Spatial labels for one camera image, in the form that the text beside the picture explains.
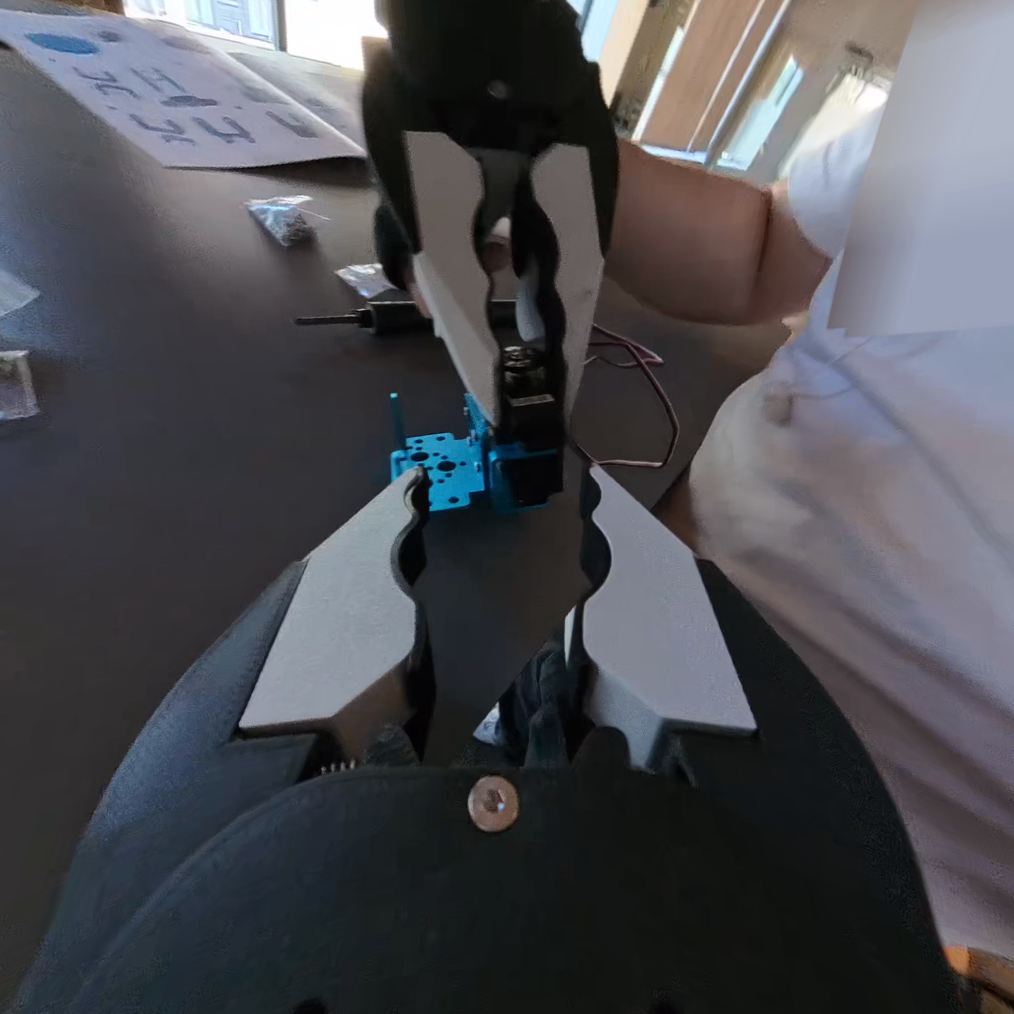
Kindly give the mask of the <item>dark brown desk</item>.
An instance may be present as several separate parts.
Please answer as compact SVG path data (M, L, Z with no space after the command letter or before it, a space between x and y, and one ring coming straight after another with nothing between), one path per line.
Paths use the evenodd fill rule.
M246 202L331 221L281 247ZM362 163L177 171L2 48L2 321L42 412L2 426L2 1007L79 835L187 667L387 480L388 395L459 429L434 340L299 327L371 260Z

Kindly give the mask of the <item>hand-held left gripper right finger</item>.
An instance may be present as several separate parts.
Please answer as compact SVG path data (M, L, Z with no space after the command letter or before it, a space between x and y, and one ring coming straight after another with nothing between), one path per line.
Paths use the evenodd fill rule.
M754 712L689 547L607 470L582 476L587 595L566 621L586 676L584 709L614 728L634 767L661 760L671 733L752 738Z

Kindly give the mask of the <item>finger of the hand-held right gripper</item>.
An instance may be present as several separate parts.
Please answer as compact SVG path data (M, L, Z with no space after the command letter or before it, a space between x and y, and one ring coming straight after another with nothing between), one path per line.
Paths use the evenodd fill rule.
M501 423L500 346L488 317L490 278L475 247L485 196L480 164L449 136L403 136L420 248L412 270L466 391L492 427Z
M551 145L534 159L529 183L552 243L530 255L522 270L516 325L523 342L559 355L559 401L564 414L572 414L604 268L588 150Z

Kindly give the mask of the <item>person's right forearm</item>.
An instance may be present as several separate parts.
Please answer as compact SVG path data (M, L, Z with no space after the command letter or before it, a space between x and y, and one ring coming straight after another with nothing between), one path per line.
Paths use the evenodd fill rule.
M830 270L791 212L787 184L757 187L619 141L604 273L689 323L777 323L805 311Z

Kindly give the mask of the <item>blue metal bracket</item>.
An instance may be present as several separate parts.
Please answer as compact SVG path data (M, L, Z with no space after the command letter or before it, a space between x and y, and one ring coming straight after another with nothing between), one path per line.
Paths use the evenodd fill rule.
M396 435L390 454L392 480L417 467L425 470L432 512L463 511L484 503L496 513L516 514L548 505L564 490L560 448L531 449L500 440L470 393L463 400L464 437L449 432L410 436L399 395L390 395Z

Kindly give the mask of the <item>clear bag of screws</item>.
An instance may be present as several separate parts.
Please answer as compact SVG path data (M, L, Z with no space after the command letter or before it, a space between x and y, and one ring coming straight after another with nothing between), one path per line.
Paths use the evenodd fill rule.
M318 226L329 222L325 215L311 208L308 195L272 196L246 202L249 216L262 231L279 246L291 248L316 242Z

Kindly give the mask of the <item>white printed instruction manual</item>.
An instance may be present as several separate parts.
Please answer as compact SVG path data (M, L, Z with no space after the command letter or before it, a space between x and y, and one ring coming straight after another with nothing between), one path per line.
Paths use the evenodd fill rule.
M108 14L2 9L1 39L164 167L233 171L366 157L314 111L184 32Z

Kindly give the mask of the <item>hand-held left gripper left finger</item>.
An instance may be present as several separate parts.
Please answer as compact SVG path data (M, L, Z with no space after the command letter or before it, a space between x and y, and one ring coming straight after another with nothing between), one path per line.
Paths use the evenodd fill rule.
M370 741L424 708L428 634L412 587L429 487L423 467L406 470L306 556L239 731Z

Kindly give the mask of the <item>crumpled clear parts bag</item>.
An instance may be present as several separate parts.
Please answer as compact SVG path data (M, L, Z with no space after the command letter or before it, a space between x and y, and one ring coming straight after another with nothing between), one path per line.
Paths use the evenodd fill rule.
M336 269L335 276L366 302L379 300L399 292L399 286L388 277L379 262L351 264Z

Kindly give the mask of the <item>group of small clear bags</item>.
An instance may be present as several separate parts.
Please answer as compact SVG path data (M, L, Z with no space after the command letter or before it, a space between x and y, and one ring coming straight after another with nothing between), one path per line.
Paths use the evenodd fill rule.
M1 269L1 321L29 306L40 293L14 274ZM1 350L1 423L19 423L40 413L27 350Z

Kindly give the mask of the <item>person's dark pants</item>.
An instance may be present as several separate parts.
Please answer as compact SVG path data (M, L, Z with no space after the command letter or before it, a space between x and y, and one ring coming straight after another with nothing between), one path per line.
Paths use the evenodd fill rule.
M590 729L583 691L556 631L475 728L475 751L509 767L569 767Z

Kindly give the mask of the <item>black screwdriver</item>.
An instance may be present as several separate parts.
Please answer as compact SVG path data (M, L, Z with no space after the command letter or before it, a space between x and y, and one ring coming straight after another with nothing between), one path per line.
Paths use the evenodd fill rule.
M376 336L401 333L436 334L438 325L485 325L493 333L517 330L514 300L492 300L478 311L465 311L451 305L445 312L432 309L424 314L411 300L372 300L348 313L299 316L293 323L300 327L358 327Z

